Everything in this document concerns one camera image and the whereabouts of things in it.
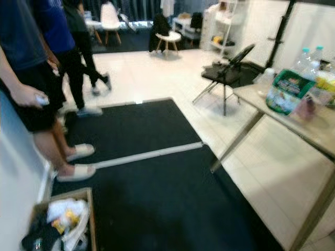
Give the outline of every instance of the black mat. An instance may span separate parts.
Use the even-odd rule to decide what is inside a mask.
[[[99,32],[102,42],[105,42],[105,32]],[[150,29],[139,29],[138,33],[133,33],[129,30],[119,31],[121,44],[116,40],[116,36],[113,32],[109,33],[108,45],[99,44],[96,38],[92,41],[92,52],[97,53],[112,53],[112,52],[130,52],[130,51],[148,51],[149,50],[149,39]],[[194,41],[193,47],[187,39],[182,39],[177,43],[179,50],[198,49],[199,42]]]
[[[173,100],[105,108],[100,117],[66,115],[70,145],[92,144],[96,153],[77,163],[96,163],[201,142]]]
[[[53,195],[92,187],[98,250],[282,250],[209,147],[107,167]]]

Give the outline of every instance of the white sandal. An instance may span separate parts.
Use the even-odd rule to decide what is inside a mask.
[[[76,153],[66,157],[66,161],[71,162],[79,158],[84,158],[92,155],[95,152],[95,149],[92,145],[89,144],[81,144],[75,145]]]
[[[58,182],[76,182],[91,178],[95,174],[95,168],[92,165],[74,165],[74,173],[71,176],[57,176]]]

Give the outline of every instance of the person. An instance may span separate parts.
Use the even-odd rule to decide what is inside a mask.
[[[71,35],[85,60],[86,67],[84,68],[84,73],[90,76],[93,95],[98,96],[100,94],[96,86],[98,79],[102,80],[107,88],[111,90],[109,75],[105,74],[103,76],[95,68],[92,57],[91,38],[83,17],[84,7],[82,0],[63,0],[63,7]]]
[[[49,60],[69,76],[69,85],[77,105],[78,117],[100,116],[100,108],[85,107],[83,98],[84,65],[68,29],[61,0],[26,0],[44,39]]]
[[[60,107],[55,75],[39,31],[25,1],[0,1],[0,89],[33,133],[41,154],[58,172],[58,181],[77,181],[95,173],[92,165],[70,165],[68,161],[91,155],[91,145],[69,147],[56,119]],[[37,97],[48,98],[42,106]]]

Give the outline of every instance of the white tile floor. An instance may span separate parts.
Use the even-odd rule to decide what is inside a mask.
[[[201,50],[181,51],[179,57],[171,52],[166,59],[149,52],[95,55],[97,69],[110,73],[113,91],[106,92],[106,87],[98,83],[103,93],[94,97],[85,77],[86,104],[106,106],[172,97],[203,141],[219,155],[255,109],[243,102],[238,105],[236,97],[232,97],[227,103],[227,116],[223,117],[220,86],[192,104],[192,99],[209,84],[200,77],[202,66],[215,57]],[[65,88],[73,105],[69,88]],[[332,163],[312,147],[269,118],[261,121],[223,165],[286,249],[332,168]],[[313,250],[335,250],[335,239],[326,237],[303,249]]]

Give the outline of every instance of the cardboard box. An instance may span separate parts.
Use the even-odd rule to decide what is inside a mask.
[[[84,200],[87,202],[90,208],[90,219],[88,224],[90,226],[90,234],[91,234],[91,247],[92,251],[97,251],[96,238],[95,238],[95,220],[94,220],[94,210],[93,210],[93,196],[91,188],[83,188],[76,191],[71,191],[67,193],[63,193],[61,195],[53,196],[48,201],[42,201],[40,204],[36,204],[32,210],[30,216],[30,224],[38,213],[47,212],[49,203],[56,200],[64,200],[73,198],[75,200]]]

